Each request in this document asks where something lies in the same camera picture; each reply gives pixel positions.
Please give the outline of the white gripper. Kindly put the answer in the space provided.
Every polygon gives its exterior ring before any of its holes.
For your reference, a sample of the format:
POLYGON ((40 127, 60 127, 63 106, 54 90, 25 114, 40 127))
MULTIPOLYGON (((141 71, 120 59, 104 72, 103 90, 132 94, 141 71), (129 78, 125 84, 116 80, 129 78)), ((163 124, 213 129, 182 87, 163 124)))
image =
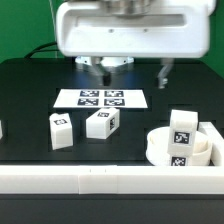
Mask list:
MULTIPOLYGON (((210 46, 210 15, 217 0, 67 0, 58 8, 58 48, 66 56, 91 57, 100 84, 111 74, 101 57, 200 58, 210 46)), ((162 59, 158 87, 174 64, 162 59)))

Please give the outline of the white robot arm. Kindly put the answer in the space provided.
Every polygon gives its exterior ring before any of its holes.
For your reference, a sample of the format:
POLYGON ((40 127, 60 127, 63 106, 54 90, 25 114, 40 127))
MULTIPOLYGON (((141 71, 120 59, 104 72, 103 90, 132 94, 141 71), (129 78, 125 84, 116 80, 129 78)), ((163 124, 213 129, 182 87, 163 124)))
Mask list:
POLYGON ((61 53, 105 80, 136 58, 158 58, 163 88, 177 58, 209 50, 217 0, 65 0, 56 14, 61 53))

